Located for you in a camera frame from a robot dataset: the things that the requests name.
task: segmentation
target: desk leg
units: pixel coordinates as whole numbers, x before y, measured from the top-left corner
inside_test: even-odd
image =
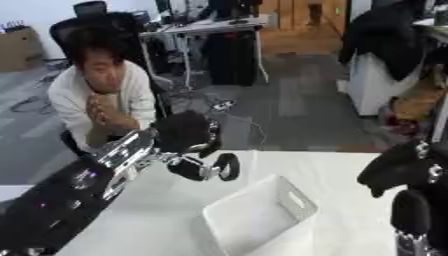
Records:
[[[432,134],[431,142],[440,142],[442,140],[443,132],[445,131],[446,121],[448,119],[448,95],[443,99],[442,107],[437,116],[434,133]]]
[[[148,46],[146,45],[144,40],[140,40],[140,45],[142,46],[143,56],[145,57],[146,66],[148,67],[148,72],[154,78],[154,80],[165,82],[170,85],[174,85],[174,82],[168,78],[158,76],[156,72],[154,72],[154,68],[152,67],[151,60],[149,59]]]
[[[257,61],[258,61],[258,67],[260,68],[261,73],[263,73],[264,80],[265,80],[266,83],[268,84],[268,83],[269,83],[269,75],[268,75],[268,72],[266,72],[266,69],[264,69],[264,66],[263,66],[263,59],[262,59],[262,56],[261,56],[260,30],[257,30],[257,31],[255,32],[255,41],[256,41],[256,44],[257,44],[256,47],[257,47]]]
[[[188,88],[188,90],[192,90],[191,88],[191,65],[190,65],[190,57],[188,56],[189,53],[189,44],[188,44],[188,36],[183,35],[182,37],[178,37],[178,45],[182,51],[182,54],[184,56],[184,63],[185,63],[185,86]]]

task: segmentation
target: clasped hands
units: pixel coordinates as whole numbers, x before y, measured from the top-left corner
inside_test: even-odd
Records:
[[[120,112],[107,95],[92,93],[87,99],[87,114],[95,125],[113,129],[121,124],[124,113]]]

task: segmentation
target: white plastic basket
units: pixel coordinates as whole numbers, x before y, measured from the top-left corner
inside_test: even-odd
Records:
[[[225,256],[310,256],[317,210],[286,178],[272,175],[207,206],[203,216]]]

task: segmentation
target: black hair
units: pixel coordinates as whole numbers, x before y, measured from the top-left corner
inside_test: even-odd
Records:
[[[108,51],[115,63],[121,63],[125,48],[118,32],[102,27],[77,29],[68,35],[66,41],[67,57],[80,66],[84,65],[86,51],[89,49]]]

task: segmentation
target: robotic hand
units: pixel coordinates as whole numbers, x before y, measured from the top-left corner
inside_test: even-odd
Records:
[[[204,158],[220,145],[218,123],[192,111],[130,132],[17,198],[0,215],[0,256],[54,255],[138,175],[136,169],[154,160],[190,180],[236,179],[239,162],[233,154],[221,154],[212,166],[186,155]]]
[[[221,154],[212,166],[187,155],[197,153],[199,158],[205,158],[220,147],[218,122],[187,111],[156,122],[148,130],[130,132],[92,154],[90,160],[114,170],[103,196],[108,200],[135,178],[136,173],[129,175],[132,167],[142,170],[154,160],[167,164],[172,173],[194,181],[215,176],[223,181],[235,180],[240,167],[234,154]],[[92,169],[86,169],[74,177],[74,183],[85,184],[91,179]]]
[[[392,212],[392,225],[397,229],[397,234],[402,235],[399,240],[413,241],[415,248],[421,248],[422,237],[427,237],[428,248],[448,251],[447,170],[448,150],[442,144],[411,140],[374,159],[359,175],[358,182],[366,185],[373,197],[380,197],[386,190],[405,185],[406,190],[394,200]],[[412,195],[407,196],[412,200],[402,200],[406,198],[403,195]],[[429,225],[427,234],[414,232],[416,227],[426,225]],[[421,253],[405,255],[438,255],[430,253],[429,249],[415,251]]]

